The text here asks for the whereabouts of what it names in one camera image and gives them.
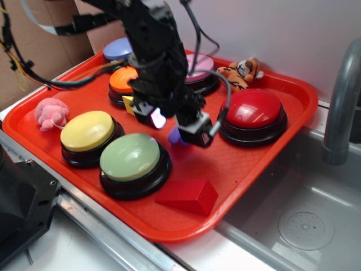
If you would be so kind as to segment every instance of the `red block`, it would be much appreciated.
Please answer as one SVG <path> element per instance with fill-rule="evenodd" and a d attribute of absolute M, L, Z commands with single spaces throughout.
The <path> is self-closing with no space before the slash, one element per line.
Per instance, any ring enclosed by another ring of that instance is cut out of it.
<path fill-rule="evenodd" d="M 155 202 L 208 216 L 218 194 L 207 179 L 168 181 L 159 190 Z"/>

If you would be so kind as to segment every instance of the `sink drain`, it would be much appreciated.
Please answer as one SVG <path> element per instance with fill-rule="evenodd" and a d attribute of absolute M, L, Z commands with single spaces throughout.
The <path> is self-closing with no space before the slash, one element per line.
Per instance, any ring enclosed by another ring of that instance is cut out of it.
<path fill-rule="evenodd" d="M 333 224 L 322 210 L 298 206 L 286 210 L 279 220 L 279 231 L 287 243 L 300 250 L 318 250 L 333 238 Z"/>

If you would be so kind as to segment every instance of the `wires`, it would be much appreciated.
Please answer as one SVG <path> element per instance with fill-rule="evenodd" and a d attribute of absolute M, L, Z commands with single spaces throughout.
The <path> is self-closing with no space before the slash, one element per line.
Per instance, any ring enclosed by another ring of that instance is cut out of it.
<path fill-rule="evenodd" d="M 200 49 L 200 45 L 201 45 L 201 35 L 203 35 L 207 40 L 209 40 L 210 42 L 215 44 L 216 47 L 217 47 L 209 55 L 215 54 L 219 50 L 220 46 L 219 46 L 218 42 L 216 42 L 215 40 L 210 38 L 206 33 L 204 33 L 204 31 L 199 26 L 199 24 L 197 22 L 197 19 L 196 19 L 194 13 L 192 12 L 192 10 L 191 10 L 191 8 L 190 8 L 190 6 L 188 4 L 190 2 L 190 0 L 180 0 L 180 2 L 184 6 L 184 8 L 186 9 L 189 17 L 191 18 L 191 21 L 192 21 L 193 26 L 194 26 L 195 31 L 196 31 L 196 38 L 197 38 L 193 64 L 192 64 L 191 70 L 188 72 L 188 75 L 192 75 L 194 72 L 207 72 L 207 73 L 210 73 L 211 75 L 219 77 L 226 84 L 226 88 L 227 88 L 226 104 L 225 104 L 224 109 L 222 110 L 222 112 L 219 114 L 217 122 L 213 125 L 213 127 L 209 131 L 209 135 L 214 137 L 214 135 L 217 133 L 217 131 L 221 128 L 222 123 L 224 122 L 224 120 L 226 119 L 226 116 L 228 114 L 228 110 L 229 110 L 229 107 L 230 107 L 230 104 L 231 104 L 231 94 L 232 94 L 231 85 L 230 85 L 229 81 L 223 75 L 221 75 L 220 73 L 217 73 L 215 71 L 208 70 L 208 69 L 200 69 L 200 70 L 195 71 L 195 66 L 196 66 L 196 64 L 198 62 L 198 54 L 199 54 L 199 49 Z"/>
<path fill-rule="evenodd" d="M 214 39 L 210 38 L 203 30 L 202 28 L 199 26 L 196 16 L 194 15 L 193 11 L 191 10 L 191 7 L 189 6 L 190 0 L 180 0 L 180 3 L 184 6 L 184 8 L 186 9 L 192 24 L 194 26 L 194 29 L 196 31 L 196 47 L 195 47 L 195 53 L 194 53 L 194 59 L 193 59 L 193 65 L 191 67 L 191 70 L 188 72 L 188 75 L 192 75 L 195 72 L 195 67 L 198 61 L 198 55 L 199 55 L 199 49 L 200 49 L 200 45 L 201 45 L 201 35 L 203 35 L 207 40 L 209 40 L 211 43 L 216 45 L 216 49 L 211 52 L 209 55 L 212 56 L 214 55 L 218 50 L 219 50 L 219 43 L 217 41 L 215 41 Z"/>
<path fill-rule="evenodd" d="M 56 80 L 51 81 L 51 80 L 45 79 L 45 78 L 41 77 L 40 75 L 36 74 L 32 70 L 33 63 L 31 61 L 26 62 L 24 60 L 19 49 L 17 48 L 17 45 L 15 43 L 13 36 L 12 36 L 11 28 L 10 28 L 10 26 L 11 26 L 10 18 L 9 18 L 8 12 L 6 11 L 3 0 L 0 0 L 0 4 L 1 4 L 0 11 L 3 13 L 3 16 L 4 16 L 3 40 L 0 39 L 0 46 L 11 59 L 11 61 L 10 61 L 12 63 L 11 68 L 14 71 L 18 70 L 21 74 L 21 79 L 25 82 L 26 82 L 26 77 L 28 77 L 30 80 L 32 80 L 38 84 L 41 84 L 41 85 L 45 84 L 49 88 L 53 87 L 53 88 L 57 88 L 57 89 L 59 89 L 59 88 L 74 89 L 74 88 L 85 86 L 86 84 L 94 81 L 98 76 L 100 76 L 106 72 L 112 71 L 119 66 L 122 67 L 122 66 L 128 65 L 127 61 L 120 61 L 120 62 L 110 63 L 110 64 L 106 64 L 106 65 L 101 65 L 99 67 L 91 69 L 91 71 L 87 71 L 84 74 L 82 74 L 82 76 L 83 76 L 83 75 L 88 75 L 90 72 L 95 72 L 92 76 L 88 76 L 79 81 L 65 82 L 65 81 L 56 81 Z M 15 50 L 16 56 L 10 51 L 12 48 Z M 21 86 L 21 83 L 20 83 L 20 80 L 18 79 L 18 77 L 17 77 L 17 80 L 18 80 L 18 84 L 19 84 L 20 88 L 22 90 L 26 90 Z"/>

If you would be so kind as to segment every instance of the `cardboard box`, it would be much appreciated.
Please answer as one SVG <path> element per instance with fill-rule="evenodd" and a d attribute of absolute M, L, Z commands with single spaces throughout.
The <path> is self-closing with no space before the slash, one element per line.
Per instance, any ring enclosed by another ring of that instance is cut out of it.
<path fill-rule="evenodd" d="M 43 25 L 68 24 L 73 21 L 72 16 L 78 14 L 74 0 L 27 0 L 27 4 L 38 23 Z M 47 33 L 27 17 L 20 1 L 5 0 L 5 5 L 15 42 L 23 58 L 35 63 L 33 70 L 40 76 L 51 80 L 94 54 L 87 34 L 61 37 Z M 28 80 L 29 90 L 21 91 L 9 61 L 1 52 L 0 111 L 39 87 Z"/>
<path fill-rule="evenodd" d="M 80 14 L 98 14 L 102 10 L 85 3 L 81 0 L 75 0 Z M 110 24 L 88 31 L 88 38 L 94 53 L 101 52 L 110 42 L 125 37 L 125 32 L 121 21 L 113 21 Z"/>

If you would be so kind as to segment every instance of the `pink stuffed animal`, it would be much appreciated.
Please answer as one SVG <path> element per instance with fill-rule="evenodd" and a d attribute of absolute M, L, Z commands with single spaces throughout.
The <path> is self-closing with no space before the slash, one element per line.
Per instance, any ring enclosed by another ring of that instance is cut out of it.
<path fill-rule="evenodd" d="M 55 98 L 46 98 L 39 102 L 35 110 L 35 120 L 41 125 L 40 131 L 47 131 L 55 125 L 64 126 L 69 115 L 68 106 Z"/>

